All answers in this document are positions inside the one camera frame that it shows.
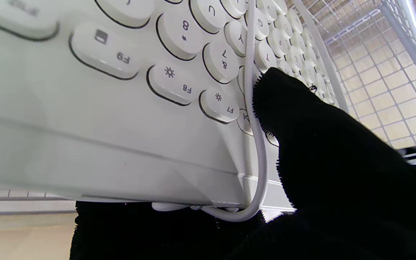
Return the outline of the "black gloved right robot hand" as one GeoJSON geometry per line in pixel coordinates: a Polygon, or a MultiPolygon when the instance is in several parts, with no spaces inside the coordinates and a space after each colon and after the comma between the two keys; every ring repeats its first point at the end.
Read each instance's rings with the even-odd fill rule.
{"type": "Polygon", "coordinates": [[[292,214],[240,222],[150,203],[77,202],[71,260],[416,260],[416,166],[297,78],[253,87],[292,214]]]}

